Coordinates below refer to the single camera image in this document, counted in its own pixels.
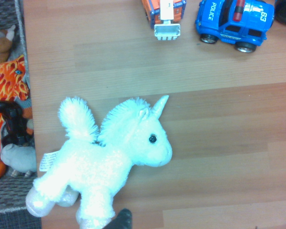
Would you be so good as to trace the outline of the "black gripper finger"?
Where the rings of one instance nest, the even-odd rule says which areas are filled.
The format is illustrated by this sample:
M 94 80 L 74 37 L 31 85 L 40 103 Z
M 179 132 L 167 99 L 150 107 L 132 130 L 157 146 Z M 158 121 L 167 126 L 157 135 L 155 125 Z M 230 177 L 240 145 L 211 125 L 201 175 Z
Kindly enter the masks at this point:
M 132 229 L 133 216 L 129 209 L 122 209 L 115 218 L 115 229 Z

